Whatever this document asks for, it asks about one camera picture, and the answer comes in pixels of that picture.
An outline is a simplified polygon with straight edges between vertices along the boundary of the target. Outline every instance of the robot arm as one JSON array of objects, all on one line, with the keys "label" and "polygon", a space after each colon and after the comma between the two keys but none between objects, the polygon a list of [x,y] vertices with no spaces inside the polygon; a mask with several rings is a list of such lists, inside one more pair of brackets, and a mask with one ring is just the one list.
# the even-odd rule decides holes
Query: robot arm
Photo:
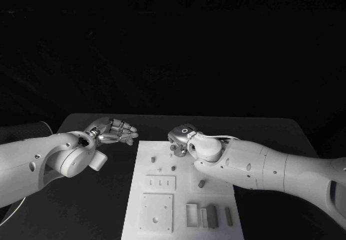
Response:
[{"label": "robot arm", "polygon": [[117,142],[133,145],[137,129],[104,117],[86,131],[58,133],[0,145],[0,208],[37,193],[58,178],[73,178],[87,166],[100,171],[107,156],[97,150]]},{"label": "robot arm", "polygon": [[176,127],[168,138],[179,146],[175,155],[189,152],[202,173],[246,189],[306,199],[346,229],[346,157],[292,155],[231,136],[207,136],[191,124]]}]

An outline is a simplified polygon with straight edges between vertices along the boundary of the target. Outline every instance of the table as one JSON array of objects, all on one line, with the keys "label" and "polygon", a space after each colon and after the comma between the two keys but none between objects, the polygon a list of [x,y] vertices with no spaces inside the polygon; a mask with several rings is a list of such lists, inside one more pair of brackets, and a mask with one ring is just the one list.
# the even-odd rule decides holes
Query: table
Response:
[{"label": "table", "polygon": [[[166,141],[169,131],[181,124],[194,124],[208,135],[231,135],[284,153],[319,157],[299,124],[283,118],[74,113],[58,133],[83,131],[107,116],[137,127],[137,141],[133,146],[104,144],[98,150],[109,161],[100,172],[88,167],[74,178],[57,179],[28,196],[0,227],[2,240],[120,240],[139,140]],[[234,190],[246,240],[346,238],[346,231],[328,214],[299,197],[241,187]]]}]

